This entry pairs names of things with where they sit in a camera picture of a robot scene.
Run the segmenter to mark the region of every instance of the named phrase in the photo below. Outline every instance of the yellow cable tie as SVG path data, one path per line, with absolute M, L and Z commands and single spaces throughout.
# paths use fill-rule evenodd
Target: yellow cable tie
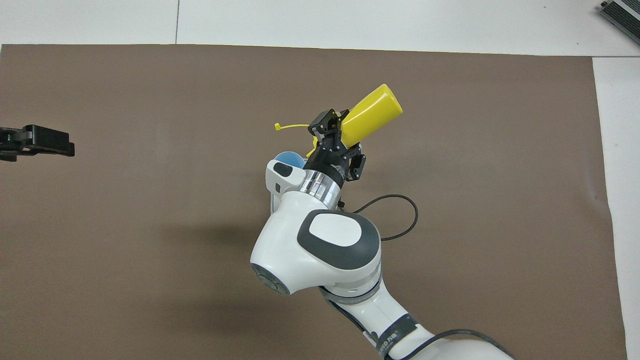
M 279 122 L 274 124 L 276 131 L 280 131 L 282 129 L 288 129 L 289 127 L 309 127 L 309 125 L 306 124 L 294 124 L 294 125 L 287 125 L 287 126 L 281 126 Z

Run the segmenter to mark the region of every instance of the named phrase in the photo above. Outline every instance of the cable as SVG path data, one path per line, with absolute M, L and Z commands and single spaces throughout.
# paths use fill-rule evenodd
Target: cable
M 388 197 L 399 197 L 400 199 L 404 199 L 407 200 L 411 206 L 413 206 L 413 210 L 415 211 L 415 217 L 413 218 L 413 223 L 411 224 L 411 226 L 409 226 L 409 228 L 407 228 L 407 230 L 397 234 L 397 235 L 393 235 L 393 236 L 388 236 L 386 238 L 382 238 L 380 239 L 380 241 L 387 241 L 387 240 L 393 240 L 393 239 L 397 239 L 401 236 L 407 235 L 411 230 L 413 230 L 413 228 L 415 227 L 415 224 L 417 224 L 418 222 L 418 206 L 415 204 L 415 202 L 413 202 L 413 200 L 409 199 L 408 197 L 404 196 L 404 195 L 400 195 L 400 194 L 396 194 L 396 193 L 390 193 L 388 195 L 382 195 L 379 196 L 375 199 L 373 199 L 372 201 L 369 201 L 367 204 L 364 204 L 360 209 L 357 209 L 356 211 L 353 211 L 354 214 L 357 214 L 359 212 L 361 212 L 362 210 L 368 208 L 369 206 L 371 206 L 372 204 L 374 204 L 375 202 L 378 202 L 382 199 L 386 199 Z
M 423 342 L 419 347 L 417 347 L 414 351 L 412 351 L 409 355 L 403 357 L 402 359 L 399 360 L 409 360 L 412 357 L 416 356 L 420 351 L 422 351 L 422 349 L 426 348 L 427 346 L 429 346 L 430 344 L 434 343 L 436 340 L 440 340 L 446 336 L 451 336 L 451 335 L 473 335 L 473 336 L 477 336 L 478 338 L 481 338 L 482 340 L 485 340 L 486 342 L 488 342 L 489 344 L 493 345 L 494 347 L 497 347 L 498 350 L 502 351 L 503 353 L 507 354 L 510 358 L 515 360 L 515 357 L 507 350 L 505 349 L 502 345 L 500 345 L 498 343 L 498 341 L 495 341 L 494 339 L 491 339 L 490 337 L 488 337 L 487 335 L 484 335 L 481 332 L 477 332 L 474 330 L 467 330 L 467 329 L 454 329 L 454 330 L 449 330 L 449 331 L 445 331 L 445 332 L 441 332 L 440 334 L 437 334 L 435 336 L 433 336 L 431 339 L 428 339 L 427 341 Z M 389 355 L 385 356 L 385 360 L 396 360 L 392 357 L 390 357 Z
M 411 226 L 409 226 L 409 228 L 397 235 L 393 235 L 393 236 L 389 236 L 387 238 L 382 238 L 380 239 L 381 241 L 387 241 L 387 240 L 393 240 L 393 239 L 397 239 L 401 236 L 404 236 L 406 234 L 408 234 L 411 230 L 413 230 L 413 228 L 415 227 L 415 224 L 418 222 L 418 207 L 416 206 L 415 202 L 413 202 L 413 200 L 409 199 L 407 196 L 404 195 L 400 195 L 400 194 L 388 194 L 388 195 L 383 195 L 380 197 L 377 197 L 375 199 L 373 199 L 372 201 L 369 201 L 367 204 L 364 204 L 364 206 L 362 206 L 360 209 L 357 209 L 356 211 L 354 211 L 354 214 L 357 214 L 359 212 L 361 212 L 362 210 L 368 208 L 369 206 L 371 206 L 372 204 L 374 204 L 375 202 L 378 202 L 382 199 L 386 199 L 388 197 L 399 197 L 400 199 L 404 199 L 407 200 L 411 206 L 413 206 L 413 210 L 415 211 L 415 217 L 413 218 L 413 223 L 411 224 Z M 339 203 L 339 209 L 341 211 L 345 211 L 344 210 L 344 203 L 342 201 L 340 201 Z M 428 339 L 427 341 L 423 342 L 419 347 L 417 347 L 414 351 L 412 351 L 409 355 L 403 357 L 402 359 L 399 360 L 409 360 L 411 359 L 413 356 L 416 356 L 420 351 L 422 351 L 422 349 L 426 348 L 427 346 L 429 346 L 430 344 L 434 343 L 436 340 L 445 338 L 447 336 L 451 336 L 451 335 L 473 335 L 476 336 L 478 338 L 481 338 L 482 340 L 485 340 L 486 342 L 488 342 L 489 344 L 493 345 L 494 347 L 497 347 L 500 351 L 502 351 L 503 353 L 507 354 L 510 358 L 515 359 L 515 357 L 507 350 L 505 349 L 502 345 L 500 345 L 497 341 L 491 339 L 490 337 L 488 337 L 487 335 L 484 335 L 481 332 L 475 331 L 475 330 L 468 330 L 468 329 L 454 329 L 454 330 L 449 330 L 449 331 L 445 331 L 445 332 L 441 332 L 440 334 L 434 335 L 431 339 Z M 385 360 L 396 360 L 392 357 L 390 357 L 389 355 L 385 356 Z

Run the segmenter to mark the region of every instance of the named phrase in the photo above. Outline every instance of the black bracket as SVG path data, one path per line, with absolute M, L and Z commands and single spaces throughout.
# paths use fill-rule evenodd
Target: black bracket
M 341 124 L 348 113 L 349 110 L 344 110 L 338 115 L 334 109 L 329 109 L 321 112 L 309 124 L 309 133 L 317 138 L 316 151 L 310 157 L 310 161 L 326 163 L 334 168 L 342 167 L 344 170 L 339 171 L 341 177 L 345 181 L 355 181 L 362 176 L 366 157 L 362 154 L 360 143 L 351 148 L 342 143 Z
M 17 161 L 18 155 L 58 154 L 75 156 L 74 143 L 69 134 L 37 125 L 22 129 L 0 127 L 0 160 Z

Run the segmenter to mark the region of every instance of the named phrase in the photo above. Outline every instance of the black clamp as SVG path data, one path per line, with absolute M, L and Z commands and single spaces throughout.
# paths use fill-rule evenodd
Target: black clamp
M 411 334 L 415 329 L 418 320 L 413 315 L 407 313 L 394 321 L 380 336 L 372 333 L 370 336 L 376 342 L 376 350 L 384 360 L 393 360 L 388 354 L 391 348 L 400 342 L 405 336 Z
M 37 125 L 22 129 L 0 127 L 0 160 L 17 161 L 18 155 L 58 154 L 75 156 L 74 143 L 69 134 Z
M 360 143 L 347 148 L 342 142 L 341 124 L 348 113 L 349 110 L 340 114 L 334 109 L 323 111 L 307 128 L 317 143 L 305 168 L 328 174 L 339 186 L 344 181 L 359 180 L 366 161 Z

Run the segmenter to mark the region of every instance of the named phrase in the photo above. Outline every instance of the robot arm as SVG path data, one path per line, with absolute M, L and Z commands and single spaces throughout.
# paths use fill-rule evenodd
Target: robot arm
M 382 93 L 378 88 L 369 96 L 377 101 L 368 101 L 377 106 L 390 102 L 382 108 L 396 109 L 386 112 L 395 117 L 401 109 L 383 86 Z M 265 179 L 272 194 L 272 214 L 251 254 L 254 272 L 284 295 L 318 287 L 385 360 L 511 359 L 487 342 L 439 339 L 421 326 L 387 291 L 375 225 L 360 215 L 337 211 L 344 182 L 359 179 L 364 167 L 359 141 L 366 132 L 346 132 L 347 120 L 360 115 L 361 110 L 354 111 L 359 106 L 341 114 L 324 111 L 309 125 L 317 142 L 308 161 L 300 158 L 294 164 L 276 158 L 268 163 Z M 376 106 L 361 108 L 373 111 Z M 385 112 L 378 108 L 372 113 Z

